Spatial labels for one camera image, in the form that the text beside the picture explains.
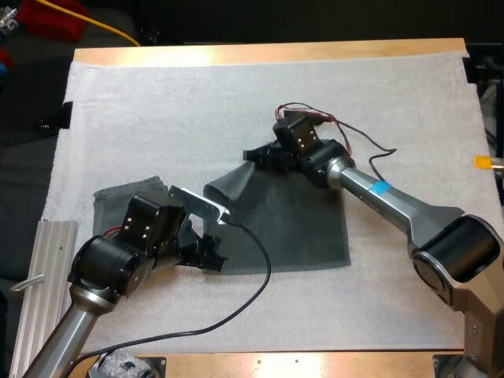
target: black wire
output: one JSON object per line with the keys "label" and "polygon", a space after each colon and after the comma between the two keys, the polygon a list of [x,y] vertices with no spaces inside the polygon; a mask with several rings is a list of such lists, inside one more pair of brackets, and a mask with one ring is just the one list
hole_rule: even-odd
{"label": "black wire", "polygon": [[217,323],[210,325],[209,327],[206,328],[201,328],[201,329],[196,329],[194,331],[184,331],[184,332],[174,332],[174,333],[165,333],[164,335],[157,335],[157,336],[151,336],[151,337],[146,337],[145,339],[137,339],[137,340],[132,340],[132,341],[127,341],[126,343],[120,343],[112,346],[108,346],[107,348],[102,348],[100,350],[95,350],[94,352],[86,353],[73,362],[69,368],[67,369],[67,372],[65,372],[62,376],[68,378],[70,373],[73,371],[73,369],[82,361],[87,360],[88,358],[94,357],[94,356],[99,356],[101,354],[108,354],[112,353],[117,349],[120,348],[125,348],[125,347],[131,347],[134,345],[139,345],[139,344],[145,344],[145,343],[152,343],[154,341],[159,341],[159,340],[166,340],[166,339],[174,339],[176,337],[184,337],[184,336],[194,336],[194,335],[202,335],[204,333],[208,333],[213,331],[214,329],[217,329],[224,324],[228,323],[235,317],[241,314],[242,311],[244,311],[255,299],[266,289],[266,286],[268,285],[269,282],[269,277],[271,276],[271,261],[269,260],[268,253],[266,252],[266,249],[264,245],[261,243],[261,240],[245,225],[239,223],[236,220],[233,220],[229,214],[224,214],[224,216],[221,218],[221,220],[231,226],[241,228],[244,230],[246,234],[248,234],[249,237],[252,238],[253,241],[258,245],[259,249],[261,250],[265,262],[266,262],[266,277],[262,283],[262,285],[259,287],[259,289],[255,292],[254,295],[252,295],[248,301],[243,303],[234,313],[231,315],[227,316],[221,321],[218,321]]}
{"label": "black wire", "polygon": [[342,124],[343,126],[345,126],[346,128],[349,128],[350,130],[353,130],[354,132],[357,132],[358,134],[361,134],[368,141],[370,141],[370,143],[372,145],[378,147],[380,150],[382,150],[382,151],[385,152],[385,154],[376,154],[376,155],[373,155],[368,160],[369,166],[371,167],[372,171],[375,173],[376,177],[378,177],[382,181],[385,181],[384,177],[380,175],[380,172],[378,172],[378,169],[376,168],[376,166],[374,165],[374,163],[372,161],[374,159],[377,159],[377,158],[385,158],[386,156],[392,155],[395,151],[397,151],[397,148],[385,148],[385,147],[381,146],[380,144],[378,144],[377,142],[375,142],[373,138],[371,138],[369,135],[367,135],[362,130],[359,130],[358,128],[355,128],[354,126],[351,126],[351,125],[349,125],[349,124],[347,124],[345,122],[342,122],[341,120],[339,120],[339,123]]}
{"label": "black wire", "polygon": [[[311,110],[314,110],[318,113],[322,113],[322,114],[326,114],[328,116],[330,116],[331,118],[334,118],[337,123],[341,124],[342,126],[345,126],[346,128],[349,128],[350,130],[354,131],[354,132],[357,132],[358,134],[361,134],[362,136],[364,136],[368,141],[370,141],[370,143],[376,147],[378,147],[380,150],[382,150],[383,152],[385,152],[385,154],[376,154],[376,155],[373,155],[369,158],[368,160],[368,163],[369,163],[369,166],[371,167],[372,171],[375,173],[376,177],[378,177],[378,179],[382,180],[382,181],[385,181],[384,177],[381,176],[380,172],[378,172],[378,169],[376,168],[376,166],[374,165],[374,163],[372,162],[374,159],[377,159],[377,158],[384,158],[386,156],[390,156],[392,155],[395,151],[397,151],[397,148],[385,148],[383,146],[381,146],[380,144],[378,144],[377,142],[374,141],[373,138],[371,138],[369,135],[367,135],[365,132],[363,132],[362,130],[358,129],[358,128],[355,128],[354,126],[351,126],[349,125],[348,123],[346,122],[343,122],[341,120],[339,120],[338,118],[336,118],[335,116],[333,116],[332,114],[328,113],[328,112],[325,112],[323,110],[319,110],[317,108],[313,108],[312,106],[308,105],[308,104],[305,104],[303,102],[288,102],[287,104],[283,104],[281,105],[279,108],[283,108],[285,106],[289,106],[289,105],[301,105],[301,106],[305,106],[306,108],[308,109],[311,109]],[[343,135],[343,138],[345,139],[345,142],[347,142],[347,136],[345,135],[344,132],[341,132],[342,135]]]}

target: towel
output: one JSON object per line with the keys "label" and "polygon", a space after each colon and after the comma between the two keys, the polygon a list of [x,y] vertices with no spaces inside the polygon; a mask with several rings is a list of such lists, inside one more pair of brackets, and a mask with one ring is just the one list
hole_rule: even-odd
{"label": "towel", "polygon": [[[201,194],[206,183],[243,163],[242,150],[274,139],[274,109],[297,101],[398,147],[376,161],[398,189],[461,207],[504,235],[493,174],[473,168],[473,155],[488,154],[488,147],[465,55],[143,69],[74,62],[66,95],[74,101],[72,125],[58,136],[44,217],[79,221],[80,246],[92,235],[99,189],[159,176]],[[334,125],[317,131],[341,141]],[[376,148],[348,136],[358,168],[372,174],[366,162]],[[345,191],[343,206],[350,266],[274,273],[257,301],[224,327],[130,351],[462,347],[463,316],[417,277],[406,237]],[[206,327],[241,306],[263,278],[179,266],[154,272],[98,320],[83,350]]]}
{"label": "towel", "polygon": [[[301,173],[279,175],[246,162],[205,185],[205,197],[228,208],[265,245],[273,272],[339,268],[350,264],[341,191],[315,187]],[[228,260],[220,274],[264,271],[258,246],[242,230],[205,222]]]}

